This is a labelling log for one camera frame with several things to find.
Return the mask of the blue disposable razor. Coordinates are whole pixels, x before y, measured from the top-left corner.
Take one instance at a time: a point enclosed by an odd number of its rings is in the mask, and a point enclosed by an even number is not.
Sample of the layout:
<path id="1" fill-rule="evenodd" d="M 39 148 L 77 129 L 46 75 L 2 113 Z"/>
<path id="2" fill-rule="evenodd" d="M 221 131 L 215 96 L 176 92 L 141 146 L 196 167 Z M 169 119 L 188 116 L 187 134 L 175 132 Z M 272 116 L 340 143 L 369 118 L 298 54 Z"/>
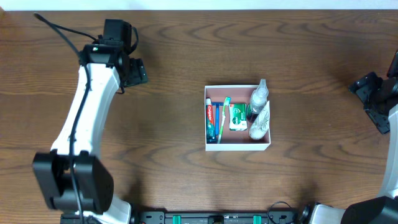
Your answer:
<path id="1" fill-rule="evenodd" d="M 215 107 L 215 128 L 219 128 L 220 124 L 220 106 L 223 106 L 222 102 L 212 102 Z"/>

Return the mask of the green white toothbrush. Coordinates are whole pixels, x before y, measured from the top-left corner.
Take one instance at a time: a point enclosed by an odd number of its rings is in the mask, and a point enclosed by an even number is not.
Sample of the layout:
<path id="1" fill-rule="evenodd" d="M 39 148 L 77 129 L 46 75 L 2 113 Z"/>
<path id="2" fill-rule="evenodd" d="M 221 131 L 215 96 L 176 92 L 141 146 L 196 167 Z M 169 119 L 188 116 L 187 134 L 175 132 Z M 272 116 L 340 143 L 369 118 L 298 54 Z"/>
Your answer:
<path id="1" fill-rule="evenodd" d="M 231 102 L 231 98 L 229 96 L 227 96 L 223 102 L 223 109 L 222 109 L 222 113 L 221 113 L 221 125 L 220 125 L 220 131 L 219 131 L 219 135 L 218 135 L 218 141 L 217 141 L 218 144 L 220 144 L 221 140 L 222 140 L 224 123 L 225 123 L 225 119 L 226 119 L 226 108 L 229 106 L 230 102 Z"/>

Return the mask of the green white toothpaste tube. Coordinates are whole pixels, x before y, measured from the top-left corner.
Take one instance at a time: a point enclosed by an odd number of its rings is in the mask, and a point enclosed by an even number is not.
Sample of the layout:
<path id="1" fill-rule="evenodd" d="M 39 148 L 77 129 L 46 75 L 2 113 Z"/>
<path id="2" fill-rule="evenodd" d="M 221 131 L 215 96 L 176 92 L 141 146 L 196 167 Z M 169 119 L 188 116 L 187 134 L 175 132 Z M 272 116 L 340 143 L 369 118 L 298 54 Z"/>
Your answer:
<path id="1" fill-rule="evenodd" d="M 215 121 L 213 116 L 213 105 L 210 98 L 205 100 L 206 103 L 206 142 L 216 141 Z"/>

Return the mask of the green white Dettol soap pack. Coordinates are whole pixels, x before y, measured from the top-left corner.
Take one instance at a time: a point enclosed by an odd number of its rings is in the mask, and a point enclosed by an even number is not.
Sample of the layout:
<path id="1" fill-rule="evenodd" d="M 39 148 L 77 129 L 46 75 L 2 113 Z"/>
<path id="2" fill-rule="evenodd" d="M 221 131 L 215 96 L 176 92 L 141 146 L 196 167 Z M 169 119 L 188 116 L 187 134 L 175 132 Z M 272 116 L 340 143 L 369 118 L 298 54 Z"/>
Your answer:
<path id="1" fill-rule="evenodd" d="M 231 131 L 245 131 L 247 128 L 246 104 L 231 103 L 229 105 L 229 129 Z"/>

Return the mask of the clear pump bottle blue liquid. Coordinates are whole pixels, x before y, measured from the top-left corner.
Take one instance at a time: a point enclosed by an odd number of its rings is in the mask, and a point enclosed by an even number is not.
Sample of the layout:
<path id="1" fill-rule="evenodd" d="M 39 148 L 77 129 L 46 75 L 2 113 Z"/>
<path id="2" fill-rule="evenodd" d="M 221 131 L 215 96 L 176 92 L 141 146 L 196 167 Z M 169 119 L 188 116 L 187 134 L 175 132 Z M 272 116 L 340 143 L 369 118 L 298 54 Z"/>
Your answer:
<path id="1" fill-rule="evenodd" d="M 259 86 L 252 92 L 250 102 L 248 104 L 246 118 L 250 123 L 254 122 L 259 113 L 265 107 L 268 95 L 269 90 L 266 85 L 266 80 L 261 79 Z"/>

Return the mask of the pink cardboard box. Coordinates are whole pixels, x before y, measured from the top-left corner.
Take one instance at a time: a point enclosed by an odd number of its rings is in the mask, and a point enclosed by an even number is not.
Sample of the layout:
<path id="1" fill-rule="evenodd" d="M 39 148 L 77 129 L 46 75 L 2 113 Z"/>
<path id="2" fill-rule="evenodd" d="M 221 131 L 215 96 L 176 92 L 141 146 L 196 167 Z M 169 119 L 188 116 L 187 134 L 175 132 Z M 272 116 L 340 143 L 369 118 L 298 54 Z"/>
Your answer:
<path id="1" fill-rule="evenodd" d="M 204 88 L 204 100 L 223 103 L 228 96 L 231 103 L 246 103 L 250 101 L 252 92 L 257 85 L 208 85 Z M 229 109 L 226 108 L 226 119 L 223 126 L 221 143 L 209 143 L 205 140 L 205 151 L 265 151 L 271 145 L 271 131 L 268 130 L 261 140 L 253 140 L 249 136 L 249 128 L 245 131 L 231 131 L 229 129 Z"/>

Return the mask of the white bamboo print lotion tube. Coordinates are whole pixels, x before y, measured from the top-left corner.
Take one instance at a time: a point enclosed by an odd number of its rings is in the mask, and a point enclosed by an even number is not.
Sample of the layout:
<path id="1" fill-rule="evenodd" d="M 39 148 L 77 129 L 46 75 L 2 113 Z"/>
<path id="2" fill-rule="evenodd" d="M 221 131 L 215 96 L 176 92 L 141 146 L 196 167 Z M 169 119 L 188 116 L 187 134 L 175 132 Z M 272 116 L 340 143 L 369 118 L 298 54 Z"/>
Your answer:
<path id="1" fill-rule="evenodd" d="M 270 123 L 270 106 L 269 102 L 267 102 L 250 127 L 249 130 L 250 138 L 253 140 L 262 139 L 269 130 L 269 123 Z"/>

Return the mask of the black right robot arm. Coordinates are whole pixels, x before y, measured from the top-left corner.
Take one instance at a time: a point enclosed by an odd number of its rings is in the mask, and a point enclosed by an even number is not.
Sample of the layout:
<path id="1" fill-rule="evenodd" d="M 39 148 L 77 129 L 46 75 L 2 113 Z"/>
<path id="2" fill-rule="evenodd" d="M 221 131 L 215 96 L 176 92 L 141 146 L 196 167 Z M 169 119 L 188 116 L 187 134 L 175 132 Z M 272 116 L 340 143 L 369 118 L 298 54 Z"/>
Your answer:
<path id="1" fill-rule="evenodd" d="M 298 223 L 397 223 L 397 75 L 389 74 L 384 80 L 371 72 L 355 81 L 349 90 L 359 97 L 379 132 L 390 134 L 380 191 L 375 198 L 354 203 L 346 209 L 320 203 L 307 206 Z"/>

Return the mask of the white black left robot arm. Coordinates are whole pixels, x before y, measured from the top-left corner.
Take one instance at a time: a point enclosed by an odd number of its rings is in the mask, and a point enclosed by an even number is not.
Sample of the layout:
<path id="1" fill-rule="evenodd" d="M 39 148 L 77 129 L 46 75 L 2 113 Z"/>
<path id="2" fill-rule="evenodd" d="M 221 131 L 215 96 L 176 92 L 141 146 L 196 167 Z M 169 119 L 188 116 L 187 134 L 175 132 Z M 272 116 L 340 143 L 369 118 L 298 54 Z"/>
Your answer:
<path id="1" fill-rule="evenodd" d="M 132 223 L 135 219 L 131 204 L 114 194 L 114 180 L 100 157 L 113 96 L 147 82 L 142 60 L 130 58 L 136 47 L 84 47 L 65 124 L 50 152 L 34 157 L 33 170 L 45 203 L 65 213 L 62 223 Z"/>

